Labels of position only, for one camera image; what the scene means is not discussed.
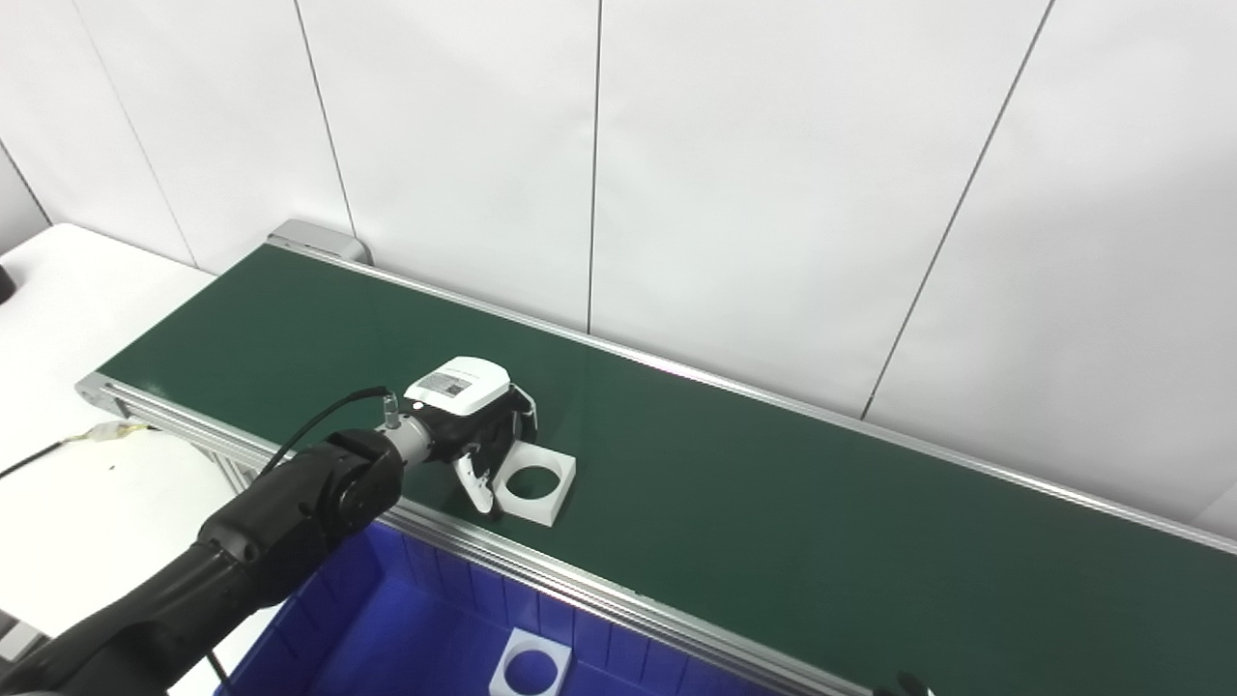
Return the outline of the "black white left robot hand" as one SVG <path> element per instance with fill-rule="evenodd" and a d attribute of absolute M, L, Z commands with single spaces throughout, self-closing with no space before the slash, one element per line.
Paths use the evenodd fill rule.
<path fill-rule="evenodd" d="M 455 357 L 403 393 L 404 414 L 427 431 L 428 462 L 452 470 L 477 512 L 501 516 L 494 485 L 516 443 L 537 441 L 537 404 L 497 362 Z"/>

